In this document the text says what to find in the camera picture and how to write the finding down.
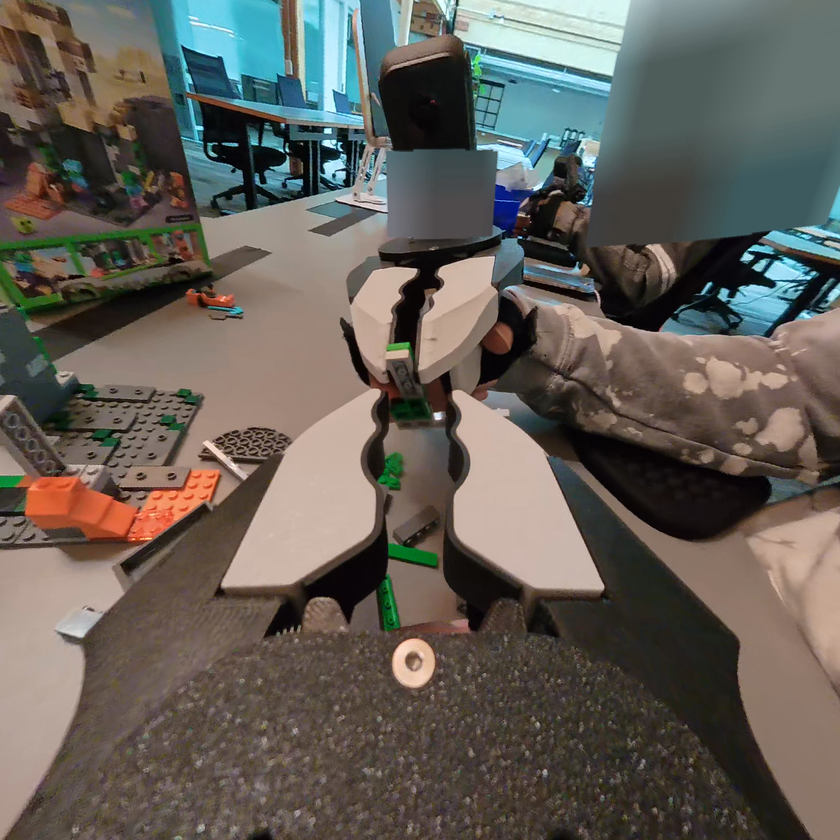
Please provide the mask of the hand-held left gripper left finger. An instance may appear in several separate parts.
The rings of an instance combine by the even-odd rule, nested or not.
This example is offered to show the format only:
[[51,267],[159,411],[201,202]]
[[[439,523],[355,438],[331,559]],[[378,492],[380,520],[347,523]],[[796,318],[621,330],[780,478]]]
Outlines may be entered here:
[[384,580],[389,406],[366,391],[312,425],[284,454],[222,580],[226,595],[327,596],[357,605]]

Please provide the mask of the person's right hand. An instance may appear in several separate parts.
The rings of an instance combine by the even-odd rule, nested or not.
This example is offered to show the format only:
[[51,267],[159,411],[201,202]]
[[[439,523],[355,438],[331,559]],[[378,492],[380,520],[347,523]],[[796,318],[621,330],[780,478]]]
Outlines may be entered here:
[[477,390],[487,390],[527,354],[537,341],[538,308],[519,287],[505,289],[498,298],[493,326],[480,342]]

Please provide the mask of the thin light grey lego plate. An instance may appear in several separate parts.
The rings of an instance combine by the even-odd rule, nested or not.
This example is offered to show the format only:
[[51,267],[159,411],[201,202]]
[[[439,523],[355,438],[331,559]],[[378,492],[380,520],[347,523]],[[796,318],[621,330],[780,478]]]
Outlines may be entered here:
[[236,463],[228,457],[218,446],[212,441],[203,441],[202,450],[199,454],[201,460],[213,460],[224,468],[225,471],[239,481],[245,481],[249,474],[241,469]]

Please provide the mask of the lego set box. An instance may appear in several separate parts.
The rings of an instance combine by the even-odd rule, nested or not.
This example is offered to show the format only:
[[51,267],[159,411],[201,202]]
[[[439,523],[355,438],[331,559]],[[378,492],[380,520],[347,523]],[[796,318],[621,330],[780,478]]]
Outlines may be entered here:
[[1,2],[2,301],[211,273],[149,2]]

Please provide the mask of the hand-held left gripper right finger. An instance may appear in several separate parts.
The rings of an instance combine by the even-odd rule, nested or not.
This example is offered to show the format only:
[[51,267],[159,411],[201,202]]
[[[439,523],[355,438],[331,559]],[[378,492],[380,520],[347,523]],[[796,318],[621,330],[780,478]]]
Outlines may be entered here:
[[474,607],[599,599],[605,584],[543,448],[462,391],[449,397],[446,432],[449,587]]

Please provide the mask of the black office chair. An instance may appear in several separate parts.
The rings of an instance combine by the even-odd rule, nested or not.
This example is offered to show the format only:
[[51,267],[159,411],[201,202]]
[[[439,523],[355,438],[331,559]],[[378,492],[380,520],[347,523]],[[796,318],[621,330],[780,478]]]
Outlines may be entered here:
[[[294,76],[276,76],[276,101],[279,105],[293,109],[309,109],[306,96],[303,92],[301,80]],[[341,150],[329,143],[320,143],[319,153],[319,178],[325,183],[327,176],[325,165],[328,162],[338,161],[341,158]]]
[[[182,53],[195,94],[231,100],[239,98],[222,57],[208,56],[185,46]],[[257,207],[257,196],[263,196],[270,204],[280,203],[281,198],[265,188],[266,172],[284,164],[287,155],[262,144],[264,122],[204,101],[199,101],[198,107],[202,114],[205,156],[215,163],[228,165],[243,176],[241,186],[214,195],[211,207],[218,209],[218,199],[227,201],[238,194],[245,196],[247,209]]]

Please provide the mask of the grey lego baseplate build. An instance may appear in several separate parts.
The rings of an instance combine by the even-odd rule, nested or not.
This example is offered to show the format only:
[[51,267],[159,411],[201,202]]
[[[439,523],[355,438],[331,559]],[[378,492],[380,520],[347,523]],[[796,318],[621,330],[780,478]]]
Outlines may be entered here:
[[27,488],[41,477],[76,477],[138,510],[153,490],[183,488],[195,468],[174,458],[203,397],[81,384],[57,370],[17,309],[1,312],[2,549],[143,543],[44,532],[25,516]]

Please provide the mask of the blue storage bin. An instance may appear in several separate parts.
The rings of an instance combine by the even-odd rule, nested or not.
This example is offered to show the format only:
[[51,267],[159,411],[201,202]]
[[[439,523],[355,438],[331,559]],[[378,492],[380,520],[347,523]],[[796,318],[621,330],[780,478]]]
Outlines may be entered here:
[[516,226],[519,207],[529,196],[529,190],[509,190],[496,184],[492,223],[509,234]]

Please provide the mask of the orange lego plate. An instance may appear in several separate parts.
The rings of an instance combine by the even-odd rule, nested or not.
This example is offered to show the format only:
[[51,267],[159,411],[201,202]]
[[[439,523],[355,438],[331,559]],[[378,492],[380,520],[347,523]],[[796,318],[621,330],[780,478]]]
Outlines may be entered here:
[[183,488],[153,490],[133,520],[126,540],[151,541],[198,508],[210,505],[220,477],[219,469],[193,469]]

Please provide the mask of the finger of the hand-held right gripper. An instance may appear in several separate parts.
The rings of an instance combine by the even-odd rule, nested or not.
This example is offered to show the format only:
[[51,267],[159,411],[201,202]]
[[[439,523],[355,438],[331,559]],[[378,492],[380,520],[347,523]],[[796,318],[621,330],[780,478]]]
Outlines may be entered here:
[[349,352],[356,373],[365,385],[397,392],[385,368],[385,346],[409,342],[413,349],[425,301],[420,269],[358,266],[349,274],[349,300]]
[[448,375],[451,389],[472,393],[480,379],[481,341],[497,322],[494,258],[441,266],[441,287],[419,322],[417,376],[424,385]]

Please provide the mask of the person's right forearm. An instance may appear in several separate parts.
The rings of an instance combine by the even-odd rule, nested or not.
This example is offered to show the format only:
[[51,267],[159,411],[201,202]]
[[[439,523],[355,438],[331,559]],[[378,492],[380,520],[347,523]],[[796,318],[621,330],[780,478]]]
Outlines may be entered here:
[[838,311],[685,336],[532,300],[537,341],[495,385],[535,413],[730,476],[838,476]]

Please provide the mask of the dark grey lego window frame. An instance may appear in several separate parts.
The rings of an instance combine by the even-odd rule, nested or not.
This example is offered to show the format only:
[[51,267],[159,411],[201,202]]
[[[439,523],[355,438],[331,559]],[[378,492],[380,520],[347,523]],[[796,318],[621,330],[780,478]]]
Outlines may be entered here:
[[162,561],[165,555],[174,548],[186,532],[214,508],[215,505],[212,502],[202,503],[193,511],[187,513],[183,518],[180,518],[163,530],[162,533],[153,537],[151,541],[144,542],[143,546],[136,549],[131,555],[116,563],[112,567],[112,571],[117,578],[122,592],[127,592],[141,577],[145,576],[156,564]]

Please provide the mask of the dark grey half-round lego plate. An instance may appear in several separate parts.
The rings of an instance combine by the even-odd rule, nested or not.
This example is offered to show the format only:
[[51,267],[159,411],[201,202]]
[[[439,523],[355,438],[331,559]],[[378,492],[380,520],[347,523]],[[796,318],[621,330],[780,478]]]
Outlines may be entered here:
[[246,427],[220,434],[211,443],[237,464],[260,464],[271,456],[284,455],[292,439],[270,427]]

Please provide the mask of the orange lego slope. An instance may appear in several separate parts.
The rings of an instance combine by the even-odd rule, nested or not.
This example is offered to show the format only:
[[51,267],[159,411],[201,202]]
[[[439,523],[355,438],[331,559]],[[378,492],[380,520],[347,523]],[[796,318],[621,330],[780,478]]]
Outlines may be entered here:
[[44,532],[70,529],[89,540],[123,540],[139,513],[76,477],[41,477],[27,488],[25,516]]

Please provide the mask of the grey lego brick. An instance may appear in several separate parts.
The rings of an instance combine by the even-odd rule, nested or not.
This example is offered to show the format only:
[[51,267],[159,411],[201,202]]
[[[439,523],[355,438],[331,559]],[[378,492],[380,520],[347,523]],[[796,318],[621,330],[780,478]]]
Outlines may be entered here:
[[103,616],[103,611],[85,605],[59,620],[55,632],[66,641],[79,644]]

